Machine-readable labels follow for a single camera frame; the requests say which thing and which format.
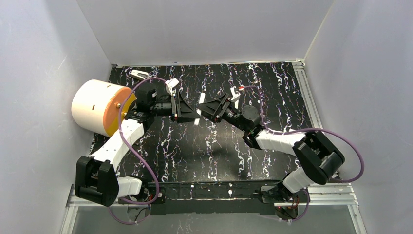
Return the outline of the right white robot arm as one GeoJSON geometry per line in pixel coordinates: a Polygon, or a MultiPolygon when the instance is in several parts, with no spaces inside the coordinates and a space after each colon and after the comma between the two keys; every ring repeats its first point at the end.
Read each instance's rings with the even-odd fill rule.
{"type": "Polygon", "coordinates": [[[262,195],[289,198],[312,184],[324,185],[345,162],[343,154],[322,131],[304,134],[271,132],[261,124],[261,115],[256,107],[248,105],[238,110],[228,94],[199,103],[197,108],[212,122],[225,120],[242,130],[243,140],[249,147],[275,150],[299,160],[296,170],[287,174],[274,188],[262,190],[262,195]]]}

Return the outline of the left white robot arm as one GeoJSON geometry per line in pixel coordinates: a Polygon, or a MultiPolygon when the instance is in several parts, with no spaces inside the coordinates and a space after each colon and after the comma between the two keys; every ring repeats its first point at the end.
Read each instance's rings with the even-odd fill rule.
{"type": "Polygon", "coordinates": [[[140,179],[119,178],[115,170],[155,117],[170,117],[177,123],[199,118],[175,90],[159,97],[155,89],[133,93],[129,87],[96,79],[87,81],[76,92],[71,112],[80,127],[108,138],[90,156],[79,158],[75,173],[75,195],[106,207],[120,197],[140,193],[140,179]]]}

